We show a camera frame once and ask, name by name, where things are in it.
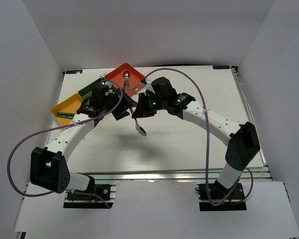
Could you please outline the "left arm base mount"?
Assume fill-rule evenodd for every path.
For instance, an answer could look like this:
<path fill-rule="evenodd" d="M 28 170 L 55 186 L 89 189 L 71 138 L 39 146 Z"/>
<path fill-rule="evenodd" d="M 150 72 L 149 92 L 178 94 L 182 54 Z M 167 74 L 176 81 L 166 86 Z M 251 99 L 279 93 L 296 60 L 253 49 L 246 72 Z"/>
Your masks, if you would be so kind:
<path fill-rule="evenodd" d="M 68 191 L 65 194 L 65 209 L 110 209 L 116 196 L 116 184 L 96 183 L 92 190 L 85 194 Z"/>

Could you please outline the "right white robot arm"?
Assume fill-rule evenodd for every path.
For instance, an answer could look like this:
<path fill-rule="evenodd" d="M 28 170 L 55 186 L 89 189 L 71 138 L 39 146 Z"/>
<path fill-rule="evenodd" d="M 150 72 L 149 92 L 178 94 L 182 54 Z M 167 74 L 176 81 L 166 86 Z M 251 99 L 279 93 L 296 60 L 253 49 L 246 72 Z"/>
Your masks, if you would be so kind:
<path fill-rule="evenodd" d="M 215 192 L 222 199 L 228 198 L 238 177 L 261 149 L 255 126 L 249 121 L 239 124 L 204 109 L 193 96 L 178 94 L 165 77 L 147 82 L 132 117 L 153 117 L 160 110 L 205 129 L 226 145 L 226 164 L 216 180 Z"/>

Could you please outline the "pink handled spoon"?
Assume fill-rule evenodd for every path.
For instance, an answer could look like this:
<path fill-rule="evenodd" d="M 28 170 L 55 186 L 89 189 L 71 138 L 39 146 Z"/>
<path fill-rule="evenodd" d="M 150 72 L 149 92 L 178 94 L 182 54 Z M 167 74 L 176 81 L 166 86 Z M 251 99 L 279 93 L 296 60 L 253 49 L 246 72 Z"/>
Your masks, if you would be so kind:
<path fill-rule="evenodd" d="M 133 113 L 134 113 L 133 108 L 130 108 L 130 112 L 131 112 L 131 115 L 133 116 Z M 133 118 L 133 119 L 135 121 L 135 128 L 136 128 L 137 132 L 142 136 L 147 136 L 146 131 L 139 125 L 138 120 L 135 118 Z"/>

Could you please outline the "green handled spoon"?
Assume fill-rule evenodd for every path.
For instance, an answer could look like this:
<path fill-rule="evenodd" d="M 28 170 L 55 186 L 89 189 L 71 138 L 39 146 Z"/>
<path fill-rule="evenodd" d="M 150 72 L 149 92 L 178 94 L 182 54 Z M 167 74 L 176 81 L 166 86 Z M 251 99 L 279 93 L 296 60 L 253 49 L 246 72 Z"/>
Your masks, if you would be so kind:
<path fill-rule="evenodd" d="M 125 82 L 126 82 L 126 89 L 129 90 L 130 89 L 129 79 L 125 78 Z"/>

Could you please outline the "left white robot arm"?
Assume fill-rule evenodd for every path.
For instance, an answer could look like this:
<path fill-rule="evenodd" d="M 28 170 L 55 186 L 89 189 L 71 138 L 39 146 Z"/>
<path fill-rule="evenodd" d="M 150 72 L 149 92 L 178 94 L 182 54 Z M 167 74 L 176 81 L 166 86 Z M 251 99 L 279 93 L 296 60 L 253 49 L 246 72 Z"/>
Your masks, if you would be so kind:
<path fill-rule="evenodd" d="M 129 116 L 128 110 L 137 105 L 126 93 L 107 84 L 96 84 L 90 97 L 84 99 L 71 124 L 45 147 L 31 153 L 30 182 L 55 193 L 75 190 L 85 199 L 95 194 L 91 176 L 70 172 L 68 159 L 81 140 L 107 114 L 116 120 Z"/>

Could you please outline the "green handled knife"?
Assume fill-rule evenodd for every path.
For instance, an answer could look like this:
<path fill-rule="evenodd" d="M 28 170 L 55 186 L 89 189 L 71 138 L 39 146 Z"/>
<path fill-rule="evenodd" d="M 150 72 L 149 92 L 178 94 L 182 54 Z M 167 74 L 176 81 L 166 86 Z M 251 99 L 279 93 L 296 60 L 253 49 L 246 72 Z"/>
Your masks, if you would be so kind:
<path fill-rule="evenodd" d="M 74 114 L 56 114 L 55 116 L 58 118 L 72 119 Z"/>

